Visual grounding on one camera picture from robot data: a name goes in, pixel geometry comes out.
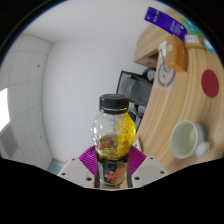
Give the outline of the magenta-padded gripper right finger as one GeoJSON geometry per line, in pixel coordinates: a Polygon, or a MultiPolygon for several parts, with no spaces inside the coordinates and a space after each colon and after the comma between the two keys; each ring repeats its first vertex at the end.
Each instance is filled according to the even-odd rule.
{"type": "Polygon", "coordinates": [[[147,157],[132,146],[127,165],[127,185],[129,188],[140,188],[167,175],[165,168],[153,157],[147,157]]]}

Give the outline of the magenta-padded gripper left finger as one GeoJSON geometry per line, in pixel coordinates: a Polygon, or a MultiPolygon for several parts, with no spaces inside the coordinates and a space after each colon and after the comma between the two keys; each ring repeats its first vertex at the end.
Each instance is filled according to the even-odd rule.
{"type": "Polygon", "coordinates": [[[91,146],[79,157],[70,158],[58,176],[84,188],[95,187],[97,158],[95,147],[91,146]]]}

